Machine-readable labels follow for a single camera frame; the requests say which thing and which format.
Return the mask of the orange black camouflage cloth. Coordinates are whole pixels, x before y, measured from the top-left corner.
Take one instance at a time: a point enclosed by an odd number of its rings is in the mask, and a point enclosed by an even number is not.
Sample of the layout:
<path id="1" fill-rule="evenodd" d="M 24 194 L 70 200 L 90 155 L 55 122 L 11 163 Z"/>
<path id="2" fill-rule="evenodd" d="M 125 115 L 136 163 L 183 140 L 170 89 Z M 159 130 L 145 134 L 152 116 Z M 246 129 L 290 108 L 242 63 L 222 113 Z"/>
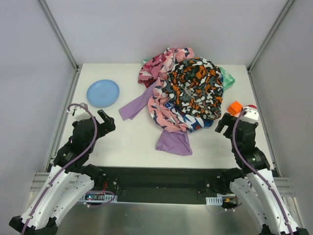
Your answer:
<path id="1" fill-rule="evenodd" d="M 224 86 L 219 67 L 195 57 L 184 59 L 167 72 L 162 91 L 186 115 L 203 120 L 221 117 Z"/>

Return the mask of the lilac purple cloth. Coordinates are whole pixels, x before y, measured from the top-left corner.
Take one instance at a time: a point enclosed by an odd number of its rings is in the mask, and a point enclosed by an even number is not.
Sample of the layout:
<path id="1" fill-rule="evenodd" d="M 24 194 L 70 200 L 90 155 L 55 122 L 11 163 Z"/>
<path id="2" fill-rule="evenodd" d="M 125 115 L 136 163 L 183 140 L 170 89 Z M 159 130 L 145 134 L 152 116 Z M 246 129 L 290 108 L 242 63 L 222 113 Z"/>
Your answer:
<path id="1" fill-rule="evenodd" d="M 148 100 L 153 95 L 155 84 L 156 82 L 148 87 L 142 95 L 119 109 L 123 120 L 134 119 L 148 105 Z M 180 156 L 190 156 L 193 154 L 188 135 L 183 131 L 167 132 L 163 130 L 156 143 L 156 150 Z"/>

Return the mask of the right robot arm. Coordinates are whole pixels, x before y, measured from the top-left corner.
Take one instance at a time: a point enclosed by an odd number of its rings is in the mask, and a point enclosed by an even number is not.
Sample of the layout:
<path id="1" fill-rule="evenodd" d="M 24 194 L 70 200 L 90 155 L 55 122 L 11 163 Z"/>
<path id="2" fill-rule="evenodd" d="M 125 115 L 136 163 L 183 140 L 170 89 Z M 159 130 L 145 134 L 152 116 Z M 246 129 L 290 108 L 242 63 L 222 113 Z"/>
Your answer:
<path id="1" fill-rule="evenodd" d="M 264 153 L 256 146 L 258 123 L 223 115 L 215 131 L 231 141 L 237 168 L 223 171 L 211 188 L 216 193 L 232 192 L 243 204 L 262 235 L 307 235 L 288 211 Z"/>

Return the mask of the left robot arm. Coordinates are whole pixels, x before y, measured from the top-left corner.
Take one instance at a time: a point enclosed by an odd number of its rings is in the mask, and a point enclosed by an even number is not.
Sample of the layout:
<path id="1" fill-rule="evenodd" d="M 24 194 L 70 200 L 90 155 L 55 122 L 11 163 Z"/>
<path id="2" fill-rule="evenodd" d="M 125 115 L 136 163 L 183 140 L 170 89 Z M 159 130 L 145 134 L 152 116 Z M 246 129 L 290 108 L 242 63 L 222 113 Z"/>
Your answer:
<path id="1" fill-rule="evenodd" d="M 96 141 L 115 130 L 114 119 L 103 110 L 98 115 L 99 123 L 89 113 L 73 111 L 75 122 L 73 132 L 66 144 L 61 147 L 48 178 L 28 209 L 11 218 L 9 226 L 22 235 L 54 235 L 65 215 L 86 194 L 109 195 L 107 203 L 116 195 L 107 190 L 105 173 L 92 164 L 84 166 L 93 152 Z"/>

